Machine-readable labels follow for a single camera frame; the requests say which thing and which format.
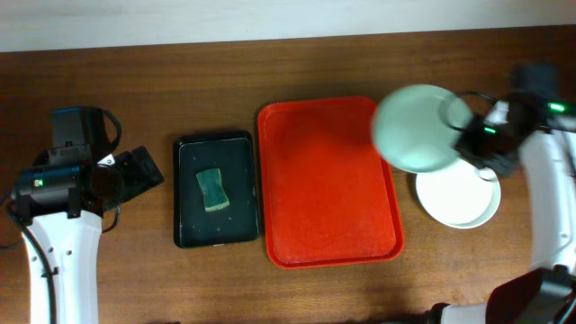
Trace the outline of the red plastic tray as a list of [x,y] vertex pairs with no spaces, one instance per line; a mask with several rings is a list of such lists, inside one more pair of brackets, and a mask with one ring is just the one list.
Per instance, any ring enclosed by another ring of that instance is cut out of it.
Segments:
[[365,96],[271,103],[257,116],[265,244],[286,270],[389,261],[404,248],[392,170]]

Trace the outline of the black plastic tray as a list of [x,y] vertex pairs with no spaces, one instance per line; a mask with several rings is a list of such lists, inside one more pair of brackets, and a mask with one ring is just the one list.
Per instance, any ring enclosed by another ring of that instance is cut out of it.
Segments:
[[[246,130],[182,136],[173,145],[174,242],[198,248],[260,234],[253,141]],[[229,206],[206,212],[196,174],[219,168]]]

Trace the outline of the white plate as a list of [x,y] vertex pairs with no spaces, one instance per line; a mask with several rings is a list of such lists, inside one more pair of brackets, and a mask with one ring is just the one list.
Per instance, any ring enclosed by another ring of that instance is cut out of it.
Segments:
[[477,169],[459,159],[442,170],[418,174],[415,188],[427,214],[446,225],[478,217],[491,198],[495,178],[491,169]]

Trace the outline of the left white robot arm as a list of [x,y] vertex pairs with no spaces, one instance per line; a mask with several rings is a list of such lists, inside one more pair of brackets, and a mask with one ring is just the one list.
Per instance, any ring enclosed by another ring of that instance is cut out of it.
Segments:
[[98,246],[114,228],[104,215],[164,177],[146,148],[114,152],[122,126],[111,112],[68,107],[50,122],[52,147],[19,174],[6,205],[26,246],[31,322],[96,323]]

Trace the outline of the green yellow sponge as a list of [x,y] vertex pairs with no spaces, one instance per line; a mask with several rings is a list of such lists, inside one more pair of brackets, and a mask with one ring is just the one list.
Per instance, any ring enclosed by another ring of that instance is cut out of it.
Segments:
[[196,179],[202,191],[206,212],[223,210],[230,205],[230,200],[223,188],[219,168],[205,169],[196,174]]

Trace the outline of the light blue plate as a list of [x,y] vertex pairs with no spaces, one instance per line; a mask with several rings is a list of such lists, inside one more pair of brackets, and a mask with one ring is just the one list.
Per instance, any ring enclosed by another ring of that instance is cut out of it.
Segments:
[[478,217],[469,221],[451,220],[446,224],[446,226],[460,230],[468,230],[480,227],[481,225],[488,222],[496,214],[500,206],[500,200],[501,200],[500,181],[497,178],[495,178],[493,181],[490,182],[490,185],[491,185],[490,200],[487,204],[486,209]]

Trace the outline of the pale green plate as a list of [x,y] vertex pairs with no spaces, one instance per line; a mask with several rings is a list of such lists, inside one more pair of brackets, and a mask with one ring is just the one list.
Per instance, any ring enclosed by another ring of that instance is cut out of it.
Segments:
[[472,119],[468,105],[435,85],[398,89],[377,106],[372,142],[390,165],[410,173],[429,173],[452,165],[454,144]]

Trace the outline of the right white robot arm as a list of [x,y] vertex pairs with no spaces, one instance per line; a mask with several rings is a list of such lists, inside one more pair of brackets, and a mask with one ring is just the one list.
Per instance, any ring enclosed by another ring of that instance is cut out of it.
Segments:
[[454,150],[478,168],[508,176],[523,167],[532,210],[531,269],[495,288],[485,303],[438,303],[423,323],[575,321],[575,105],[559,96],[547,63],[517,66],[510,89],[463,126]]

